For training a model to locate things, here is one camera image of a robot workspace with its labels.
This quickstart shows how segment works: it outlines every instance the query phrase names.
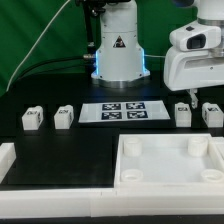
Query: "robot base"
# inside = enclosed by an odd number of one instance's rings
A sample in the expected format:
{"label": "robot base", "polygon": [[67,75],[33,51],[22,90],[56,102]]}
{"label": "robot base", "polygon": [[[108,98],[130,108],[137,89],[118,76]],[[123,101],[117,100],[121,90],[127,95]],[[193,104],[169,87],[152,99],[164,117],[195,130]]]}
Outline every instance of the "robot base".
{"label": "robot base", "polygon": [[144,85],[144,84],[148,84],[149,81],[150,81],[150,73],[148,75],[145,75],[139,79],[135,79],[132,81],[106,81],[103,79],[92,77],[92,83],[94,85],[99,85],[99,86],[114,88],[114,89],[124,89],[124,88]]}

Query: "small white block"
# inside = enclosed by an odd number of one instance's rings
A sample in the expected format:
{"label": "small white block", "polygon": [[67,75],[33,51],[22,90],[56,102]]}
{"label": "small white block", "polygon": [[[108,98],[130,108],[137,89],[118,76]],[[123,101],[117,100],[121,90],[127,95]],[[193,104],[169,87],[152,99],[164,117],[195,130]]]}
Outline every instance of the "small white block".
{"label": "small white block", "polygon": [[0,146],[0,183],[16,159],[14,143],[3,143]]}
{"label": "small white block", "polygon": [[202,117],[209,128],[222,128],[224,114],[217,104],[204,103]]}
{"label": "small white block", "polygon": [[191,109],[188,104],[175,104],[175,120],[177,127],[191,127]]}
{"label": "small white block", "polygon": [[54,115],[54,123],[56,129],[69,129],[74,120],[74,110],[71,105],[59,107]]}
{"label": "small white block", "polygon": [[43,108],[30,107],[22,117],[24,130],[38,130],[43,121]]}

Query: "black cable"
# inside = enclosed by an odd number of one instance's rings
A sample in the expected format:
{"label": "black cable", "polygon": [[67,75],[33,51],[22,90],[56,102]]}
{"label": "black cable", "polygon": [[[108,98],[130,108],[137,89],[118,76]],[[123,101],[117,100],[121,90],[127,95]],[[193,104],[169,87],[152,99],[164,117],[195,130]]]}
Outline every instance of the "black cable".
{"label": "black cable", "polygon": [[87,2],[83,2],[83,12],[84,12],[84,17],[85,17],[85,24],[86,24],[86,34],[87,34],[87,41],[88,44],[93,43],[94,45],[94,39],[93,39],[93,30],[91,26],[91,20],[90,20],[90,12],[89,12],[89,6]]}
{"label": "black cable", "polygon": [[[60,70],[64,70],[64,69],[76,68],[76,67],[82,67],[82,66],[92,66],[92,64],[79,64],[79,65],[72,65],[72,66],[67,66],[67,67],[62,67],[62,68],[49,69],[49,70],[44,70],[44,71],[37,72],[37,73],[32,73],[32,74],[30,74],[28,76],[39,75],[39,74],[43,74],[43,73],[47,73],[47,72],[60,71]],[[16,81],[20,81],[23,78],[24,78],[24,76],[23,77],[19,77]]]}
{"label": "black cable", "polygon": [[23,78],[28,72],[32,71],[33,69],[41,67],[43,65],[47,65],[47,64],[51,64],[51,63],[55,63],[55,62],[72,61],[72,60],[80,60],[80,59],[83,59],[83,56],[57,58],[57,59],[50,59],[50,60],[39,62],[39,63],[34,64],[34,65],[28,67],[27,69],[23,70],[15,81],[17,81],[20,78]]}

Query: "printed label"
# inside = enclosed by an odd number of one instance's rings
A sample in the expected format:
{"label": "printed label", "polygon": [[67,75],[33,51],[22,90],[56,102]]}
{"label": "printed label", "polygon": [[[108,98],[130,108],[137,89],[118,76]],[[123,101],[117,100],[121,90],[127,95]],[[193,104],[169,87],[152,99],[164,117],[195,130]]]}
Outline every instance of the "printed label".
{"label": "printed label", "polygon": [[128,119],[148,118],[148,114],[146,111],[128,111],[127,115],[128,115]]}
{"label": "printed label", "polygon": [[216,107],[211,107],[211,108],[208,108],[208,111],[210,111],[210,112],[217,112],[219,110]]}
{"label": "printed label", "polygon": [[121,36],[119,36],[114,44],[114,48],[126,48],[124,41],[122,40]]}
{"label": "printed label", "polygon": [[103,104],[103,110],[121,110],[120,103],[106,103]]}
{"label": "printed label", "polygon": [[178,111],[188,111],[187,107],[179,107]]}
{"label": "printed label", "polygon": [[60,110],[59,114],[67,114],[69,111],[68,110]]}
{"label": "printed label", "polygon": [[144,103],[126,103],[127,110],[145,109]]}
{"label": "printed label", "polygon": [[102,120],[121,120],[122,114],[121,112],[104,112],[102,113]]}
{"label": "printed label", "polygon": [[34,115],[34,114],[37,114],[37,111],[28,111],[27,112],[27,115]]}

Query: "white container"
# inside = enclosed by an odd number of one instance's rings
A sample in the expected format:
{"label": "white container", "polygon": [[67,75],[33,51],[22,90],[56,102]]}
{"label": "white container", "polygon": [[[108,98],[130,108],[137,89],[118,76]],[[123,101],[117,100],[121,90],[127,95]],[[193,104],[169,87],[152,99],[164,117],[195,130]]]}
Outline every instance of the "white container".
{"label": "white container", "polygon": [[191,127],[191,109],[188,104],[175,104],[175,120],[177,127]]}
{"label": "white container", "polygon": [[209,128],[222,128],[224,114],[217,104],[204,103],[202,117]]}
{"label": "white container", "polygon": [[38,130],[43,121],[43,108],[30,107],[22,117],[24,130]]}
{"label": "white container", "polygon": [[74,120],[74,110],[71,105],[59,107],[54,115],[55,129],[69,129]]}
{"label": "white container", "polygon": [[208,138],[191,137],[188,140],[188,153],[193,157],[202,157],[207,155]]}
{"label": "white container", "polygon": [[0,146],[0,183],[16,159],[14,143],[3,143]]}
{"label": "white container", "polygon": [[[141,156],[125,156],[130,137]],[[189,156],[192,137],[208,139],[205,156]],[[0,191],[0,218],[224,214],[223,150],[209,134],[120,135],[113,188]]]}
{"label": "white container", "polygon": [[138,157],[142,154],[142,141],[138,137],[124,139],[124,154],[129,157]]}

